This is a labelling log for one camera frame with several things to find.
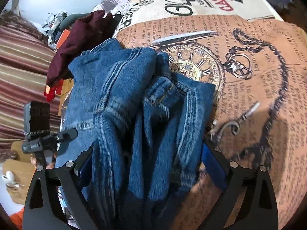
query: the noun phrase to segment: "orange fabric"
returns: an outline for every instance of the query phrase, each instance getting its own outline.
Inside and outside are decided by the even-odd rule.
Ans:
[[[14,225],[19,229],[22,230],[22,218],[23,218],[23,210],[24,207],[17,213],[12,214],[10,216],[11,221],[14,223]]]
[[[57,42],[57,44],[56,44],[56,49],[59,49],[60,48],[60,46],[64,43],[64,41],[67,39],[67,37],[69,36],[69,34],[70,34],[70,31],[69,30],[67,30],[67,29],[65,29],[63,32],[62,32],[62,34],[61,34],[61,36],[59,37],[59,40],[58,40],[58,42]]]

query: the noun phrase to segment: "red object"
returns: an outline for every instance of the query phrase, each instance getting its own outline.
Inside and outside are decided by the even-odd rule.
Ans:
[[[46,80],[49,87],[55,86],[61,79],[72,77],[68,65],[82,51],[91,50],[112,37],[117,23],[111,13],[106,18],[103,18],[104,15],[104,10],[98,10],[76,20],[69,36],[50,63]]]
[[[61,95],[64,80],[61,79],[56,86],[56,95]]]
[[[48,94],[46,92],[46,87],[47,86],[45,86],[44,96],[46,97],[47,102],[50,102],[56,96],[56,88],[57,88],[57,86],[51,87]]]

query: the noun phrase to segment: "orange box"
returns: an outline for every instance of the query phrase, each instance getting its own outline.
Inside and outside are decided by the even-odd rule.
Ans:
[[[57,42],[57,44],[56,44],[56,49],[59,49],[60,48],[60,46],[63,44],[63,42],[67,39],[67,37],[69,36],[69,34],[70,34],[70,31],[69,30],[67,30],[67,29],[65,29],[63,32],[62,32],[62,34],[61,34],[61,36],[59,37],[59,40],[58,40],[58,42]]]

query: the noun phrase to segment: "blue fabric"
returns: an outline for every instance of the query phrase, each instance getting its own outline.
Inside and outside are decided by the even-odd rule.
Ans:
[[[204,163],[213,184],[224,192],[227,187],[226,174],[205,143],[203,143],[201,161]]]
[[[56,167],[94,143],[83,194],[102,229],[168,229],[195,184],[214,85],[169,70],[166,53],[108,39],[69,65],[74,86]]]

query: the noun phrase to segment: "clothing pile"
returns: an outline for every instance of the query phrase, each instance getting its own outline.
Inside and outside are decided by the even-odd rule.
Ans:
[[[70,78],[67,67],[75,57],[112,37],[118,22],[111,13],[105,14],[104,10],[98,10],[75,21],[68,38],[50,63],[46,85],[54,87],[62,78]]]
[[[168,229],[197,182],[215,86],[169,69],[167,53],[110,38],[68,66],[74,86],[56,167],[94,143],[82,193],[102,229]]]

